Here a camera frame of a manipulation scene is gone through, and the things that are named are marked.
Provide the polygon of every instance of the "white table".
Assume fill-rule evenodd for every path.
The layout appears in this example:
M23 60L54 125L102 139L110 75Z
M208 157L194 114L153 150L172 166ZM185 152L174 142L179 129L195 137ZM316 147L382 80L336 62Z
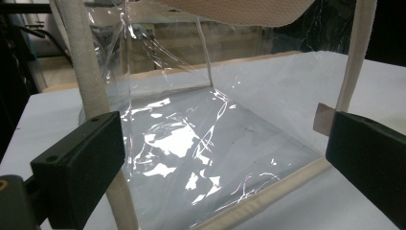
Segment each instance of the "white table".
M365 61L350 112L406 133L406 68ZM79 91L70 89L30 98L0 174L27 179L30 161L78 126ZM112 229L113 218L101 200L87 229ZM261 224L261 215L274 223ZM277 201L238 229L396 229L396 227L335 169L319 175Z

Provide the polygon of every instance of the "crinkled plastic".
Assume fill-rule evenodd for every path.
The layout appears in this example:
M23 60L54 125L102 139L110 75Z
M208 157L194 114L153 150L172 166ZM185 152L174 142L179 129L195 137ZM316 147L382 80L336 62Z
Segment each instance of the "crinkled plastic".
M324 154L313 122L335 107L355 1L280 28L103 2L86 9L141 229L193 228Z

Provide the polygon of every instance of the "white surface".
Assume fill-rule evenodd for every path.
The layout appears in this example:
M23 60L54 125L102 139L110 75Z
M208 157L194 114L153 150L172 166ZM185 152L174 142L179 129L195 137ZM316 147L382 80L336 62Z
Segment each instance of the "white surface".
M308 52L212 68L214 86L311 150L328 138L313 131L318 104L335 107L348 57Z
M366 61L350 106L350 112L406 133L406 68ZM78 126L78 90L35 95L25 109L0 166L0 174L27 179L30 161ZM252 228L272 229L396 229L336 170L317 177L281 199L266 219L250 219ZM97 208L88 229L112 229L106 208Z
M320 157L211 87L134 101L124 167L145 230L187 229Z

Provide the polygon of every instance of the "beige fabric strap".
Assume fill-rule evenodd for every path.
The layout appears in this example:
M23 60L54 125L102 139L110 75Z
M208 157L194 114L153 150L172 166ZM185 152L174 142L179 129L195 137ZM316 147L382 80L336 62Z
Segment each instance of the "beige fabric strap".
M286 196L324 170L331 167L325 158L313 161L283 180L263 189L255 195L242 200L239 204L197 225L194 230L230 229L264 210L272 203Z
M377 0L358 0L352 25L349 59L346 74L337 100L337 111L348 111L352 94L361 72L372 32Z
M218 22L281 27L298 19L314 0L152 0Z
M104 82L96 59L93 38L81 0L58 0L86 119L110 111ZM131 193L124 174L119 171L108 187L107 199L119 230L138 229Z

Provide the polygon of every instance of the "plastic sheet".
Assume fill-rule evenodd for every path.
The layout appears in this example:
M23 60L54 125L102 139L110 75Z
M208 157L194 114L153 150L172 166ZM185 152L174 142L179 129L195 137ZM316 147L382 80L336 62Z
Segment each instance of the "plastic sheet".
M316 1L281 28L86 6L142 229L192 228L324 154L313 120L337 101L354 1Z

